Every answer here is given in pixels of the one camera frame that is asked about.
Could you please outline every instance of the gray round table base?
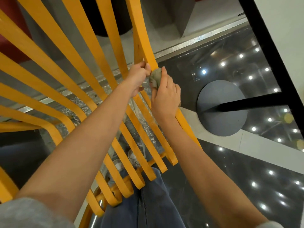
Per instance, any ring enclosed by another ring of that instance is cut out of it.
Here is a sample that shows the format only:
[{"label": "gray round table base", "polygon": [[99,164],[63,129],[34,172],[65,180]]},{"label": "gray round table base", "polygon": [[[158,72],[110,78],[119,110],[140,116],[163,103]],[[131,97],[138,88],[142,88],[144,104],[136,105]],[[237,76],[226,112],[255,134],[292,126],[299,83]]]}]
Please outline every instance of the gray round table base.
[{"label": "gray round table base", "polygon": [[216,80],[207,84],[197,99],[197,115],[201,124],[217,136],[237,133],[245,124],[248,110],[219,112],[219,104],[245,99],[242,91],[233,83]]}]

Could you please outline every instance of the jeans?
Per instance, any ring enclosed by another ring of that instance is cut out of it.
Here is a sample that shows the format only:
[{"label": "jeans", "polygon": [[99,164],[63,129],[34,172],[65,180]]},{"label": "jeans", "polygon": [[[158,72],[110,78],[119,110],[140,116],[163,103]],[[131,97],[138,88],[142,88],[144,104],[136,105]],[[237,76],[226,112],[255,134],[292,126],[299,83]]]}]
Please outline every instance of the jeans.
[{"label": "jeans", "polygon": [[153,168],[157,178],[150,181],[145,174],[146,185],[116,207],[107,206],[101,228],[185,228],[184,223],[169,196],[158,169]]}]

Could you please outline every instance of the person's left hand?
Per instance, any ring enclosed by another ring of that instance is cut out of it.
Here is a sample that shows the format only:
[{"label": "person's left hand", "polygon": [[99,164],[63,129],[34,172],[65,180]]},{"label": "person's left hand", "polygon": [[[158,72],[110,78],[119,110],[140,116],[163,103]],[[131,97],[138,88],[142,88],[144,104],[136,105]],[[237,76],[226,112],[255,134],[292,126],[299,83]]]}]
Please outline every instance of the person's left hand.
[{"label": "person's left hand", "polygon": [[131,97],[136,96],[139,91],[143,90],[143,87],[140,86],[145,78],[150,75],[150,73],[151,67],[145,61],[135,64],[130,68],[125,82],[128,83],[128,86],[132,90]]}]

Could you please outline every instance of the hand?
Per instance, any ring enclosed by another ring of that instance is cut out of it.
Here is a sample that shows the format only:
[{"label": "hand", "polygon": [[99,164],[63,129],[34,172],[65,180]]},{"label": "hand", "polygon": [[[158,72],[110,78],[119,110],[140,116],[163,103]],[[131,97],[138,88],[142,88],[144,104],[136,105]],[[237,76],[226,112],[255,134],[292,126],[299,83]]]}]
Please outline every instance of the hand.
[{"label": "hand", "polygon": [[150,73],[151,67],[145,61],[135,64],[130,68],[128,76],[124,81],[131,88],[131,97],[136,96],[139,91],[143,90],[143,87],[140,86]]},{"label": "hand", "polygon": [[156,121],[161,124],[175,118],[180,103],[180,87],[174,84],[172,77],[167,74],[165,67],[162,67],[161,84],[156,90],[152,88],[152,114]]}]

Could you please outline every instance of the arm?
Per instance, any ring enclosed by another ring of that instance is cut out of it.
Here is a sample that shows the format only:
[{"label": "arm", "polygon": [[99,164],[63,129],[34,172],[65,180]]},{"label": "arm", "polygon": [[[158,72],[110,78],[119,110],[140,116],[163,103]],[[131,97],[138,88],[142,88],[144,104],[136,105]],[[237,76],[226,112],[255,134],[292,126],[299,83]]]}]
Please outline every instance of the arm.
[{"label": "arm", "polygon": [[256,227],[267,221],[238,186],[195,144],[175,118],[180,87],[162,68],[152,90],[152,113],[168,138],[193,190],[220,227]]},{"label": "arm", "polygon": [[132,66],[128,77],[56,147],[16,197],[37,199],[73,222],[119,129],[130,98],[138,93],[150,72],[145,62]]}]

